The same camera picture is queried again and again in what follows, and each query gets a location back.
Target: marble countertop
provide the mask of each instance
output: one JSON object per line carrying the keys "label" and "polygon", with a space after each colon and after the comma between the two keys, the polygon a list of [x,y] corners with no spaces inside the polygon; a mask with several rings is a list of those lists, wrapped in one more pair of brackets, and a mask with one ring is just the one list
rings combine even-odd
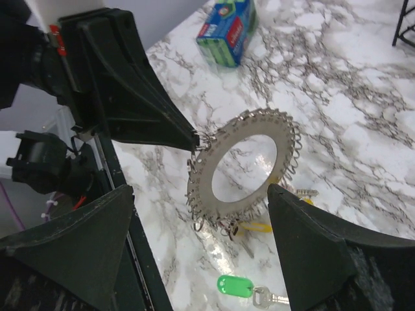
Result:
{"label": "marble countertop", "polygon": [[[213,131],[245,109],[287,111],[302,132],[295,187],[318,190],[315,204],[346,220],[415,238],[415,50],[391,46],[402,1],[361,3],[257,0],[261,24],[242,66],[215,74],[195,43],[209,2],[148,50],[148,57],[198,130]],[[275,156],[275,146],[261,146],[254,150],[266,160]],[[189,152],[119,143],[115,148],[175,310],[257,310],[250,299],[219,293],[222,274],[287,294],[271,234],[252,234],[251,259],[209,228],[191,229],[184,196]],[[234,156],[236,165],[222,166],[221,184],[213,188],[228,184],[227,193],[235,193],[262,182],[266,163],[251,165],[258,174],[246,179],[244,161],[252,164],[253,154],[239,155],[248,160]]]}

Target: blue box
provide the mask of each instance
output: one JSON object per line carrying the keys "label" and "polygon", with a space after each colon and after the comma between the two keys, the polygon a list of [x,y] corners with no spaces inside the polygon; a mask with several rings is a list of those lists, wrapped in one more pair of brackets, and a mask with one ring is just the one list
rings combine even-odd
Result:
{"label": "blue box", "polygon": [[237,67],[257,26],[253,0],[218,0],[196,42],[208,62]]}

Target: green plastic key fob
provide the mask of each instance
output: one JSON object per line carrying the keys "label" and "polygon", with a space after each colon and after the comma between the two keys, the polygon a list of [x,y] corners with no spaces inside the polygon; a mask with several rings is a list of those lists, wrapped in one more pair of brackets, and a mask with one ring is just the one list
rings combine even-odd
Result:
{"label": "green plastic key fob", "polygon": [[244,277],[222,275],[218,278],[218,290],[226,295],[249,298],[253,294],[254,284]]}

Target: circular metal disc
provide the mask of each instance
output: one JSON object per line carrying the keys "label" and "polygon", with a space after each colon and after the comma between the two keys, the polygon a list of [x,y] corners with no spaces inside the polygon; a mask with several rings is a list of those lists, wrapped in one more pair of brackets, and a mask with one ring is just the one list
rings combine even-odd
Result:
{"label": "circular metal disc", "polygon": [[[213,193],[213,173],[235,144],[253,135],[266,135],[275,142],[277,157],[274,168],[267,180],[247,197],[236,202],[222,202]],[[259,109],[249,113],[246,118],[236,118],[227,123],[215,137],[211,148],[199,153],[195,170],[190,173],[187,184],[189,204],[200,211],[204,218],[252,220],[259,216],[254,209],[267,196],[269,183],[279,181],[290,163],[294,150],[292,123],[287,121],[286,113]]]}

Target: wire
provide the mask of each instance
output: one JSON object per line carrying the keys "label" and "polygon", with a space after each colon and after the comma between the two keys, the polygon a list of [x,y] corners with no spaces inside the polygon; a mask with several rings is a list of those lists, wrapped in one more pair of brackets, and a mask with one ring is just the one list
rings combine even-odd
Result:
{"label": "wire", "polygon": [[82,203],[85,202],[85,200],[86,200],[86,196],[81,196],[78,203],[75,204],[75,206],[72,208],[72,210],[74,210],[74,211],[77,210],[82,205]]}
{"label": "wire", "polygon": [[63,193],[54,192],[52,193],[49,200],[46,201],[46,212],[43,213],[41,216],[45,219],[45,222],[51,220],[51,209],[52,206],[58,205],[58,201],[62,196],[65,196]]}
{"label": "wire", "polygon": [[12,218],[14,222],[16,223],[16,226],[18,227],[19,231],[26,230],[25,225],[23,225],[23,222],[21,221],[19,215],[17,214],[16,210],[13,207],[12,202],[10,201],[10,198],[7,195],[7,191],[5,189],[5,186],[0,181],[0,190],[3,193],[3,196],[5,197],[6,204],[8,206],[8,210],[10,211],[10,214],[12,215]]}

